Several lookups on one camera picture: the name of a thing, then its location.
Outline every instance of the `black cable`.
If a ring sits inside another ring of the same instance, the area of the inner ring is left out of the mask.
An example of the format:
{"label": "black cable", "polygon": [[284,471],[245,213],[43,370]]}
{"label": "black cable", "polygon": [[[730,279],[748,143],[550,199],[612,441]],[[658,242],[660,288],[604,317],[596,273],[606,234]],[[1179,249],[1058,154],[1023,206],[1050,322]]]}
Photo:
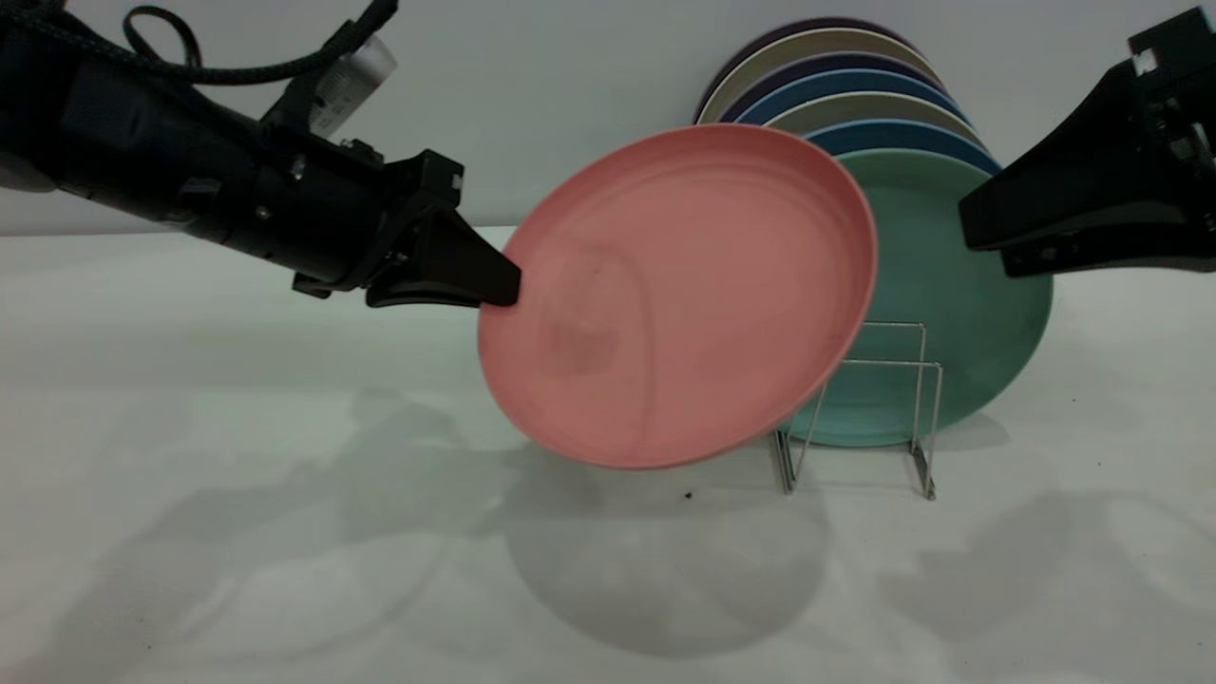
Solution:
{"label": "black cable", "polygon": [[36,10],[19,10],[13,5],[0,2],[0,23],[12,23],[26,30],[38,33],[60,44],[73,47],[86,55],[106,60],[125,68],[161,75],[185,83],[203,85],[254,85],[286,80],[327,66],[338,57],[361,47],[396,12],[398,0],[372,0],[354,23],[342,27],[326,43],[325,47],[298,60],[242,69],[214,69],[175,65],[163,60],[153,60],[124,50],[108,40],[97,40],[79,33],[73,33],[47,21]]}
{"label": "black cable", "polygon": [[190,29],[190,24],[187,24],[185,19],[174,15],[169,10],[153,7],[152,5],[140,5],[130,12],[126,12],[126,16],[123,17],[123,34],[126,37],[126,41],[131,44],[131,50],[135,50],[145,57],[161,61],[164,61],[164,58],[161,57],[161,55],[157,55],[156,50],[148,45],[147,40],[143,40],[139,29],[135,28],[134,23],[131,23],[131,19],[135,17],[156,17],[158,19],[164,19],[165,23],[171,26],[173,29],[178,32],[178,38],[181,39],[181,50],[186,54],[186,66],[202,68],[203,51],[198,47],[198,39],[195,38],[195,32]]}

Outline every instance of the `white wall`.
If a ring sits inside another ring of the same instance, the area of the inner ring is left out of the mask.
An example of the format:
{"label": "white wall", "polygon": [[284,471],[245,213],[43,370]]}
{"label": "white wall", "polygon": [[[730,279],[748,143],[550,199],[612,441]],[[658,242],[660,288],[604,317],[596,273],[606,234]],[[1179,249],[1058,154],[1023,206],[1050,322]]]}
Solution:
{"label": "white wall", "polygon": [[[122,40],[133,0],[73,11]],[[316,49],[365,0],[162,0],[209,66]],[[1059,123],[1127,56],[1125,40],[1195,0],[404,0],[381,37],[401,63],[339,133],[390,158],[433,147],[468,167],[465,213],[513,224],[620,145],[687,123],[709,78],[765,30],[845,13],[884,23],[934,61],[1002,162]],[[165,45],[165,55],[176,55]],[[278,86],[214,91],[259,116]],[[150,226],[74,197],[0,195],[0,232]]]}

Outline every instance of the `beige plate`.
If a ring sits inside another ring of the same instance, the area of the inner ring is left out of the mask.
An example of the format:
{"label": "beige plate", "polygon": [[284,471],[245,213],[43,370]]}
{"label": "beige plate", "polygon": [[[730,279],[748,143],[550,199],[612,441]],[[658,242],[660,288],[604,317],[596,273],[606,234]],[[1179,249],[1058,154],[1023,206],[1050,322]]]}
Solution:
{"label": "beige plate", "polygon": [[897,92],[858,91],[820,97],[789,110],[766,123],[765,127],[796,135],[807,135],[829,125],[865,119],[905,119],[928,123],[952,130],[987,150],[975,129],[967,125],[963,119],[933,102]]}
{"label": "beige plate", "polygon": [[758,50],[717,84],[697,117],[697,123],[716,122],[736,99],[770,73],[800,60],[831,52],[872,52],[907,63],[941,84],[933,66],[916,50],[879,33],[857,28],[821,28],[795,33]]}

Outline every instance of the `blue plate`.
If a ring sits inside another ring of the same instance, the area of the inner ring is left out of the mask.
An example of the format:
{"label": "blue plate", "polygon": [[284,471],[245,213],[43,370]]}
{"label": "blue plate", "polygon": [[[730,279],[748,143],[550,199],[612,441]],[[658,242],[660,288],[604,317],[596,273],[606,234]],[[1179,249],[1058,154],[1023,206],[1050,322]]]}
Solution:
{"label": "blue plate", "polygon": [[705,89],[705,92],[700,96],[700,102],[697,103],[697,117],[693,118],[692,123],[697,123],[697,118],[700,116],[700,112],[705,108],[705,105],[709,102],[709,97],[714,94],[715,90],[717,90],[717,86],[721,85],[724,80],[726,80],[726,77],[730,75],[736,67],[742,65],[744,60],[747,60],[751,55],[755,55],[760,50],[764,50],[765,47],[772,45],[773,43],[777,43],[778,40],[789,38],[792,35],[796,35],[799,33],[805,33],[807,30],[818,30],[822,28],[855,28],[858,30],[868,30],[871,33],[878,33],[880,35],[885,35],[886,38],[890,38],[893,40],[899,40],[900,43],[907,45],[912,50],[921,52],[919,50],[917,50],[916,45],[912,45],[912,43],[910,43],[908,39],[903,38],[902,35],[895,33],[894,30],[886,27],[882,27],[876,23],[869,23],[863,19],[855,19],[851,17],[816,17],[814,19],[803,19],[800,22],[786,24],[783,27],[775,28],[773,30],[770,30],[769,33],[749,43],[745,47],[743,47],[743,50],[736,52],[734,56],[731,57],[731,61],[726,62],[726,66],[724,66],[721,69],[717,71],[717,73],[714,75],[714,80],[709,82],[709,86]]}
{"label": "blue plate", "polygon": [[862,150],[921,150],[953,157],[987,174],[1001,173],[996,163],[979,145],[952,130],[903,119],[865,119],[829,125],[805,135],[832,156]]}
{"label": "blue plate", "polygon": [[873,52],[832,52],[829,55],[820,55],[818,57],[810,57],[793,62],[789,66],[782,67],[767,74],[762,79],[758,80],[755,85],[749,88],[747,92],[739,95],[737,100],[731,102],[731,105],[726,107],[726,112],[724,112],[717,120],[737,120],[743,112],[751,107],[751,105],[755,105],[760,100],[767,97],[769,94],[775,92],[795,80],[804,79],[809,75],[837,72],[840,69],[874,69],[896,73],[911,78],[912,80],[918,80],[934,90],[945,92],[941,85],[929,77],[929,74],[910,66],[907,62],[901,62],[883,55],[874,55]]}
{"label": "blue plate", "polygon": [[794,107],[812,100],[855,91],[895,92],[931,102],[963,119],[962,110],[940,90],[914,78],[879,69],[841,69],[801,78],[770,92],[748,107],[734,123],[762,125]]}

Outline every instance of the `white table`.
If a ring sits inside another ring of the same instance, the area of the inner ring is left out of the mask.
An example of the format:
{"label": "white table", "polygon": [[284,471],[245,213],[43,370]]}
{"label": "white table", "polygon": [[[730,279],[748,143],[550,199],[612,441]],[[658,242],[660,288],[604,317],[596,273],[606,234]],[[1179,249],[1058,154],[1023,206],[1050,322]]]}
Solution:
{"label": "white table", "polygon": [[792,498],[761,447],[581,467],[474,312],[184,236],[4,239],[0,280],[6,683],[1216,680],[1216,276],[1060,279],[936,503],[894,452]]}

